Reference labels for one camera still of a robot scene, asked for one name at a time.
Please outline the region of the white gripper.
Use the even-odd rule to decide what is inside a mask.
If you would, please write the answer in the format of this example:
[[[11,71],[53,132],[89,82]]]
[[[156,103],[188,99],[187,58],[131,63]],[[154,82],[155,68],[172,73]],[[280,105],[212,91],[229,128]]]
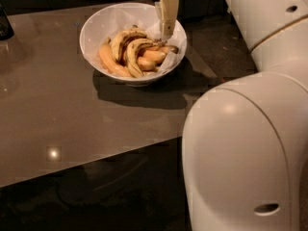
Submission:
[[[161,38],[170,39],[177,20],[179,0],[160,0],[155,3],[155,8],[160,20]]]

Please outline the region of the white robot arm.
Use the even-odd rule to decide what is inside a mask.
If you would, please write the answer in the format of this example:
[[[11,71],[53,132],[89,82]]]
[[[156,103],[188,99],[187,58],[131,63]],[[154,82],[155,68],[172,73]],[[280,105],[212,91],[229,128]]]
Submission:
[[[308,0],[225,0],[258,69],[192,106],[182,161],[192,231],[299,231],[308,151]]]

